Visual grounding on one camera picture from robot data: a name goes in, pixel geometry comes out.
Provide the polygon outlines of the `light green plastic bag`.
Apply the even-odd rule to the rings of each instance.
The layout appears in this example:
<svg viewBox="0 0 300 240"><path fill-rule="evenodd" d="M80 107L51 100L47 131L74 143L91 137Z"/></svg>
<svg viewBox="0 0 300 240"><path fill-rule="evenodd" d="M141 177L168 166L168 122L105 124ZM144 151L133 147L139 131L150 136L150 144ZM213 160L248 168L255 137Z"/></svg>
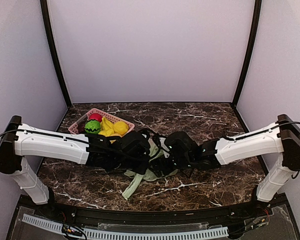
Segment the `light green plastic bag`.
<svg viewBox="0 0 300 240"><path fill-rule="evenodd" d="M170 154L168 153L168 147L164 144L164 137L159 138L161 143L161 150L159 150L159 147L156 146L155 142L152 139L149 139L148 142L150 143L150 160L149 163L151 164L153 161L161 160L162 158L165 159ZM121 194L125 200L128 200L131 195L135 192L135 190L140 185L141 181L147 181L147 182L153 182L159 179L164 179L166 177L170 177L175 175L178 170L168 170L168 173L163 173L163 170L159 170L160 176L157 176L155 174L155 171L150 169L150 167L147 168L145 174L139 174L135 171L126 170L124 173L125 176L129 178L133 178L133 180L130 182L129 186L124 190L124 192Z"/></svg>

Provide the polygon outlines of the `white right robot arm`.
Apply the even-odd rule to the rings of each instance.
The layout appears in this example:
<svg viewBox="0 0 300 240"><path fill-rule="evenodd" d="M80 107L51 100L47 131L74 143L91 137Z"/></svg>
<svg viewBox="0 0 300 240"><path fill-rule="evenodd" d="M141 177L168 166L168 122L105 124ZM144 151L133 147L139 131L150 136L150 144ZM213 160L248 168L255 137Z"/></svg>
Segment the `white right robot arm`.
<svg viewBox="0 0 300 240"><path fill-rule="evenodd" d="M149 169L163 177L175 170L210 170L255 156L278 154L265 179L256 187L245 213L256 217L293 174L300 172L300 122L286 114L259 130L234 137L221 137L198 145L184 131L177 131L161 143L163 156L151 160Z"/></svg>

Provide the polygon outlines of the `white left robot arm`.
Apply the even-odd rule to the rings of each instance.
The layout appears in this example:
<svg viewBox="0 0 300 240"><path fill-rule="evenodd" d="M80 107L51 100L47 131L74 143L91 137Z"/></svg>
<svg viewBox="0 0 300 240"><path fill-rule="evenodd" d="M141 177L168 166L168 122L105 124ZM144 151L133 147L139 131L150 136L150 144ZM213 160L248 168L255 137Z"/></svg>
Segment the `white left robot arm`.
<svg viewBox="0 0 300 240"><path fill-rule="evenodd" d="M134 170L143 175L150 160L150 143L140 132L123 137L99 134L66 134L31 127L14 115L0 134L0 173L10 175L32 201L50 218L57 218L60 206L53 191L32 170L27 156L70 161L79 165Z"/></svg>

